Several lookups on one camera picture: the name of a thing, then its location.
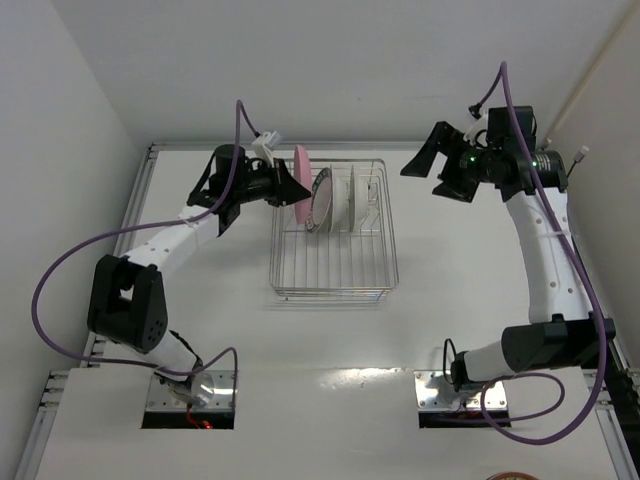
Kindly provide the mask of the pink plate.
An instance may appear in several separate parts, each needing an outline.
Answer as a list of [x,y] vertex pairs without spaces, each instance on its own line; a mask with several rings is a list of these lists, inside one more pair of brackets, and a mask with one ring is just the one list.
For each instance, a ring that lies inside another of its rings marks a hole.
[[307,150],[301,146],[294,147],[294,178],[302,185],[309,196],[294,205],[295,219],[299,225],[306,222],[311,211],[312,172]]

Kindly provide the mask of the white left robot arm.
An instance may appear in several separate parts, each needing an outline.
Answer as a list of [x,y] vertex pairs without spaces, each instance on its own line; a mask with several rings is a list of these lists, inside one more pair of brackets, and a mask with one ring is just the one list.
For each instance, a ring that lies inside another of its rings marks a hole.
[[265,147],[217,147],[177,220],[138,247],[102,257],[95,268],[87,325],[153,365],[162,381],[187,389],[203,365],[169,327],[164,281],[198,249],[223,235],[241,207],[266,201],[278,208],[311,197],[307,162],[289,168]]

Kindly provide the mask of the green rimmed lettered plate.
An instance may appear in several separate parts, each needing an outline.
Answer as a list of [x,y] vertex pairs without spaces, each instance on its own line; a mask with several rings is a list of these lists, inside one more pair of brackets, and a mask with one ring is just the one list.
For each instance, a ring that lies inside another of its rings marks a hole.
[[309,215],[305,221],[308,233],[314,233],[326,221],[332,203],[332,172],[328,167],[323,168],[312,184],[312,197]]

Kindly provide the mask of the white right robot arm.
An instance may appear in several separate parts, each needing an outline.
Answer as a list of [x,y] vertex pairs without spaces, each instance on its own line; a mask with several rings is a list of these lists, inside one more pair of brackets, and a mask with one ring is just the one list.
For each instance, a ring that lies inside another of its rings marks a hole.
[[561,155],[536,146],[532,107],[484,115],[486,140],[479,144],[446,121],[433,127],[407,177],[427,177],[437,155],[445,158],[437,196],[471,202],[480,184],[493,185],[515,225],[527,275],[529,322],[506,328],[483,348],[456,353],[450,382],[458,391],[478,391],[496,377],[584,366],[606,368],[615,337],[612,319],[595,306],[595,292],[574,250],[568,222],[568,176]]

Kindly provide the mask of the white plate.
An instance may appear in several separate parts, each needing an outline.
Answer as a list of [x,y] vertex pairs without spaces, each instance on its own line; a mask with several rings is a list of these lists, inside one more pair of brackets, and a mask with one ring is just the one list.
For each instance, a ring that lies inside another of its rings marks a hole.
[[350,227],[352,232],[357,232],[368,215],[369,179],[355,166],[351,168],[350,187]]
[[331,232],[349,229],[350,180],[338,170],[332,171]]

